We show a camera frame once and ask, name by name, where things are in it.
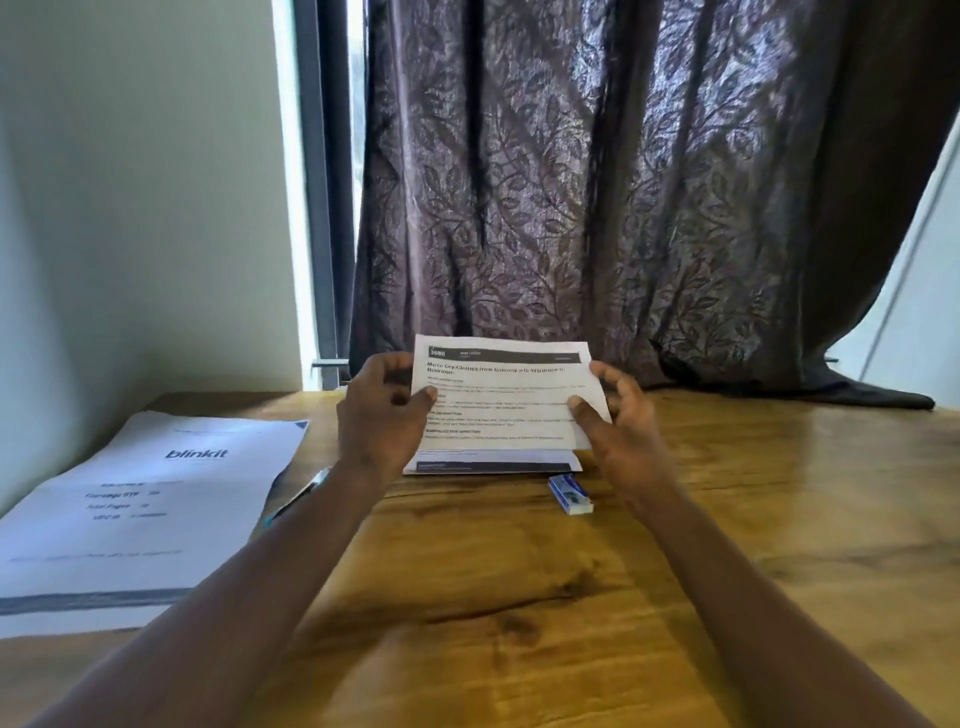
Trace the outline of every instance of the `curtain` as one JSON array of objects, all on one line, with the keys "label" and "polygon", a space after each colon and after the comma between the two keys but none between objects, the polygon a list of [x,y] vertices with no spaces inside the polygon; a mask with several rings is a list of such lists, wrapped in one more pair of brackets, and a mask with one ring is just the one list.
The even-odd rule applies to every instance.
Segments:
[{"label": "curtain", "polygon": [[371,0],[351,365],[586,339],[644,386],[849,382],[960,101],[955,0]]}]

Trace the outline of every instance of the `forearm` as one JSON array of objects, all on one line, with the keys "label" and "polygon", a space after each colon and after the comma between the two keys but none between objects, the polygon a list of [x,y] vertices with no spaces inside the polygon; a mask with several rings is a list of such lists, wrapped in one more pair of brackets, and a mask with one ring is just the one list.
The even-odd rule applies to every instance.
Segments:
[{"label": "forearm", "polygon": [[338,464],[31,728],[227,726],[288,641],[383,486]]},{"label": "forearm", "polygon": [[674,495],[643,520],[759,724],[930,726],[790,601],[698,506]]}]

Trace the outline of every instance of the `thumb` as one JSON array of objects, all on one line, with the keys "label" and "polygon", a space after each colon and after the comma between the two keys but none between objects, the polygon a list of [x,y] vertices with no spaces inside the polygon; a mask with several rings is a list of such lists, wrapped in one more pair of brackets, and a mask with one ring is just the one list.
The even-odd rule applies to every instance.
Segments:
[{"label": "thumb", "polygon": [[416,415],[426,418],[427,413],[433,408],[433,403],[437,401],[437,388],[423,387],[419,392],[413,395],[406,404],[406,409]]},{"label": "thumb", "polygon": [[566,406],[570,408],[573,419],[587,435],[591,444],[600,436],[604,427],[610,426],[610,423],[605,422],[600,414],[590,406],[590,403],[582,397],[574,395],[566,401]]}]

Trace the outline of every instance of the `finger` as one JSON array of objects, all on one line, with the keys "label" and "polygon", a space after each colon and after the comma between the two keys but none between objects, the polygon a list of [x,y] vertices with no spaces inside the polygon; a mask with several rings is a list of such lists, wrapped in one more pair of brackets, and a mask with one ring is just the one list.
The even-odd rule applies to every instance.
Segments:
[{"label": "finger", "polygon": [[410,369],[414,365],[414,356],[409,352],[376,353],[364,362],[359,374],[353,378],[361,382],[381,383],[389,372],[398,369]]},{"label": "finger", "polygon": [[410,400],[410,387],[406,384],[390,384],[388,382],[384,387],[390,393],[391,404],[406,404]]},{"label": "finger", "polygon": [[426,419],[435,401],[437,401],[437,388],[423,387],[406,403],[406,409]]},{"label": "finger", "polygon": [[643,395],[643,390],[641,390],[640,385],[636,383],[636,379],[625,372],[621,372],[616,367],[612,367],[610,364],[596,360],[591,361],[590,371],[593,372],[597,378],[603,379],[608,384],[616,387],[617,394],[619,394],[620,397],[641,397]]},{"label": "finger", "polygon": [[604,427],[611,426],[611,424],[600,417],[600,414],[583,398],[574,395],[566,401],[566,406],[570,408],[574,421],[576,421],[580,429],[584,431],[584,434],[587,435],[591,444],[595,442],[595,438],[600,437]]},{"label": "finger", "polygon": [[607,408],[610,409],[610,414],[612,417],[616,417],[618,414],[620,414],[620,406],[622,404],[623,399],[620,397],[620,395],[607,395]]}]

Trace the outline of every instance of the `eraser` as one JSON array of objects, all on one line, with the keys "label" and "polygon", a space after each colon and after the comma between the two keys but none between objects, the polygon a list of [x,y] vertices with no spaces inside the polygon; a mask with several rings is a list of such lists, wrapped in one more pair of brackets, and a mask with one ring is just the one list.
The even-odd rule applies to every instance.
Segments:
[{"label": "eraser", "polygon": [[550,490],[553,491],[553,495],[557,497],[568,516],[593,513],[593,501],[580,487],[580,484],[573,479],[572,473],[554,475],[547,483],[549,483]]}]

